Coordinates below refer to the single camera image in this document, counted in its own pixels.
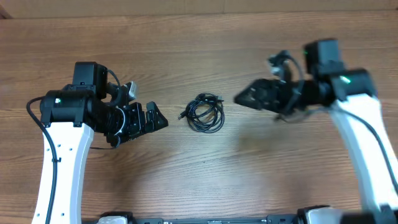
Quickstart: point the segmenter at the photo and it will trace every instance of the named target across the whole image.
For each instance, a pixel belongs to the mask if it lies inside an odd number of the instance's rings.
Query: wooden tabletop
[[[304,63],[303,44],[336,37],[347,66],[371,72],[398,149],[397,21],[396,11],[1,20],[0,223],[30,223],[39,192],[43,137],[25,105],[71,83],[77,61],[105,65],[121,83],[134,80],[138,101],[156,102],[169,120],[119,149],[89,152],[84,218],[112,210],[211,218],[318,204],[358,209],[348,151],[328,115],[275,123],[275,114],[233,97],[272,77],[264,64],[271,54],[287,49]],[[177,120],[201,92],[225,99],[218,133],[196,133]],[[93,145],[107,146],[101,134]]]

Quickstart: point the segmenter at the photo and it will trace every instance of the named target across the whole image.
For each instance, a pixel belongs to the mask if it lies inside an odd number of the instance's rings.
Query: wooden table
[[[121,83],[137,82],[138,101],[156,102],[170,124],[117,150],[90,151],[83,217],[110,210],[261,217],[316,204],[358,209],[348,151],[327,115],[275,123],[274,114],[236,105],[233,96],[271,77],[269,55],[287,49],[303,63],[303,44],[336,37],[348,67],[372,73],[398,149],[397,21],[395,11],[1,20],[0,222],[31,222],[43,137],[25,105],[71,83],[77,61],[96,61]],[[206,91],[226,100],[226,122],[216,134],[177,120]],[[93,145],[107,146],[100,134]]]

